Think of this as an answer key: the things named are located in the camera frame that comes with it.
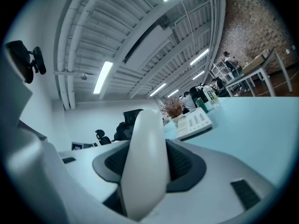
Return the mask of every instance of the white vase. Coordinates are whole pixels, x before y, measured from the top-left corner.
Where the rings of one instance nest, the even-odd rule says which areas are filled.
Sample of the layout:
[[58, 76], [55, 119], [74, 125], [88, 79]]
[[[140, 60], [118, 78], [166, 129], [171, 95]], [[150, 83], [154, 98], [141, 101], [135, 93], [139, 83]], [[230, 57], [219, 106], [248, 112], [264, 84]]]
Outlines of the white vase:
[[183, 114], [180, 114], [179, 116], [172, 118], [172, 121], [174, 122], [175, 127], [178, 127], [178, 120], [181, 118]]

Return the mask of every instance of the brown floor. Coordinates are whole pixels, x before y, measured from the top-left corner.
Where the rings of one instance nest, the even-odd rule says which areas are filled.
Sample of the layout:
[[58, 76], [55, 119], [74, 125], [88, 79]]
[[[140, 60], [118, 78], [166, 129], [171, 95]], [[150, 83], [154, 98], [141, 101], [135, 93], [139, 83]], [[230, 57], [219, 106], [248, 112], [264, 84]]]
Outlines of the brown floor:
[[[287, 70], [289, 78], [291, 79], [296, 72], [299, 71], [299, 66], [296, 66], [292, 69]], [[271, 76], [270, 75], [270, 81], [272, 83], [273, 88], [281, 83], [285, 82], [285, 77], [283, 75], [283, 73], [279, 73], [276, 75]], [[261, 80], [255, 80], [255, 88], [254, 91], [256, 93], [256, 96], [270, 96], [270, 93], [268, 92], [268, 88], [267, 85], [264, 81]], [[299, 72], [293, 77], [293, 79], [291, 79], [291, 84], [292, 84], [292, 88], [293, 88], [293, 92], [290, 93], [289, 89], [288, 89], [288, 85], [287, 83], [280, 85], [277, 88], [274, 88], [274, 92], [276, 94], [276, 96], [291, 96], [291, 97], [299, 97]], [[241, 92], [239, 97], [252, 97], [252, 93], [246, 92], [243, 93]]]

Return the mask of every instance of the ceiling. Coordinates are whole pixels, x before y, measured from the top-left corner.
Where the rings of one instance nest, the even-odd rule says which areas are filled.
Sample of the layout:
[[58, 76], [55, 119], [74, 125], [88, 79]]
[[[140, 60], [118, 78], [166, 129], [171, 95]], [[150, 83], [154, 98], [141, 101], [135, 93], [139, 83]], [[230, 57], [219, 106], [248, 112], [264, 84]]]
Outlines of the ceiling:
[[[58, 52], [64, 49], [60, 52], [64, 67], [55, 73], [63, 77], [60, 93], [67, 89], [71, 104], [72, 91], [75, 102], [89, 102], [154, 98], [150, 94], [166, 83], [155, 95], [163, 98], [186, 86], [201, 71], [208, 73], [217, 52], [219, 44], [215, 41], [223, 28], [219, 1], [73, 0], [62, 27], [65, 31], [64, 25], [69, 23], [67, 39], [63, 44], [61, 31], [58, 48]], [[128, 67], [125, 58], [130, 50], [138, 49], [140, 41], [158, 25], [172, 30], [169, 42], [156, 49], [141, 69]], [[206, 49], [209, 52], [191, 66], [190, 62]], [[105, 61], [113, 62], [113, 66], [100, 94], [95, 95], [93, 90]], [[86, 80], [81, 78], [83, 73], [87, 74]], [[205, 77], [195, 81], [202, 82]]]

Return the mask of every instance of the cardboard box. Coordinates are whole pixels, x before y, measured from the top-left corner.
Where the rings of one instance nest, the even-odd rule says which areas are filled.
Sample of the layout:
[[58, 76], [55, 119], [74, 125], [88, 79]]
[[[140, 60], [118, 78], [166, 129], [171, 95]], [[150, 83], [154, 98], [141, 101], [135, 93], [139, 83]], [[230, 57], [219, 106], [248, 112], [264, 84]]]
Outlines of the cardboard box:
[[248, 65], [244, 66], [242, 73], [246, 74], [253, 70], [258, 65], [262, 64], [266, 60], [266, 50], [264, 50], [261, 54], [259, 54], [252, 62], [250, 62]]

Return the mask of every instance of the dried flower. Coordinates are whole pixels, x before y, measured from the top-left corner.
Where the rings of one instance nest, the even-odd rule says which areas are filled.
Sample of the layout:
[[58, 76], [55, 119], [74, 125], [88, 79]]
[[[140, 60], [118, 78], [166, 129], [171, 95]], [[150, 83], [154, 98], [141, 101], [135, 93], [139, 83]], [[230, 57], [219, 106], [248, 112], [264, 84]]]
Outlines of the dried flower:
[[169, 98], [161, 105], [161, 112], [175, 118], [183, 113], [183, 104], [179, 98]]

